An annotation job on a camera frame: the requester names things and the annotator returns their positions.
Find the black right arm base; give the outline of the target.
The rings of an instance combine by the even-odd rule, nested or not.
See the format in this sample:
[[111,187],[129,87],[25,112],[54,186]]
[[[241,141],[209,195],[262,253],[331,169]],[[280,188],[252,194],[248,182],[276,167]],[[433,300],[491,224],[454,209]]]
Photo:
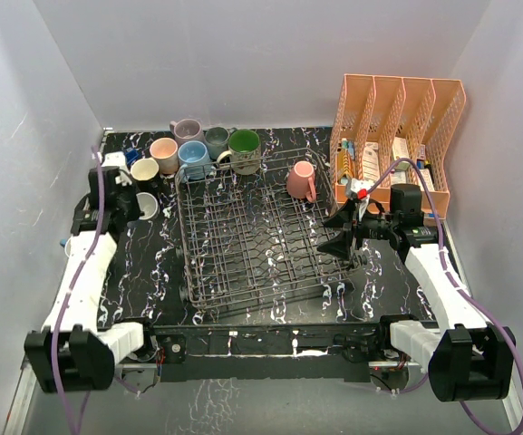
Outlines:
[[351,363],[390,359],[397,362],[394,370],[401,370],[410,357],[392,346],[390,326],[406,320],[416,320],[416,317],[411,314],[382,315],[371,332],[337,334],[334,344],[341,347],[342,356]]

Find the small grey-blue heart mug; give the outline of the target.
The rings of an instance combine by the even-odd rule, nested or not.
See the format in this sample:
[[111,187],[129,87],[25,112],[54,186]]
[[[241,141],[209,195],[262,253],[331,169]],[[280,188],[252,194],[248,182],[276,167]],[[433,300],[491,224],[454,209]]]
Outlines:
[[136,199],[140,208],[139,220],[151,220],[154,219],[160,210],[159,201],[148,192],[139,192],[136,195]]

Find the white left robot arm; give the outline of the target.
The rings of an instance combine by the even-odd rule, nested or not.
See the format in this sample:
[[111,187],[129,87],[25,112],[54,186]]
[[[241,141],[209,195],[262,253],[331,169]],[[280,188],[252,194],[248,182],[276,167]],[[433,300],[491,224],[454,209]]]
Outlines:
[[91,169],[88,181],[90,191],[73,213],[70,253],[53,308],[41,330],[24,340],[27,360],[46,393],[57,391],[57,380],[65,392],[106,390],[118,363],[130,354],[149,361],[159,347],[156,336],[137,320],[98,328],[102,289],[117,243],[141,212],[128,170]]

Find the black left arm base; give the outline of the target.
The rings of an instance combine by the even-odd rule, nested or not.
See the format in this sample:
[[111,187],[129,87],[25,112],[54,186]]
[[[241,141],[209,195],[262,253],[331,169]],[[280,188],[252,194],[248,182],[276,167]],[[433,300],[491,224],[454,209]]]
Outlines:
[[155,363],[161,366],[185,362],[188,344],[185,335],[145,324],[143,338],[143,345],[124,359],[126,363]]

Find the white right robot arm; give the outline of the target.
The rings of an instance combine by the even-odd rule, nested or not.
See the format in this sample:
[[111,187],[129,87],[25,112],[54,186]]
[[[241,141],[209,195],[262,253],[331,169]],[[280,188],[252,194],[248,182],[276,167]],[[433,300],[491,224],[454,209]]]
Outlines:
[[487,321],[469,302],[448,259],[441,225],[424,223],[419,187],[393,185],[390,207],[372,213],[369,186],[358,179],[347,182],[346,202],[324,223],[339,233],[317,249],[348,260],[366,239],[387,241],[422,287],[440,329],[431,333],[410,314],[386,315],[376,330],[376,352],[388,360],[401,353],[411,357],[427,371],[439,401],[506,398],[514,362],[512,332]]

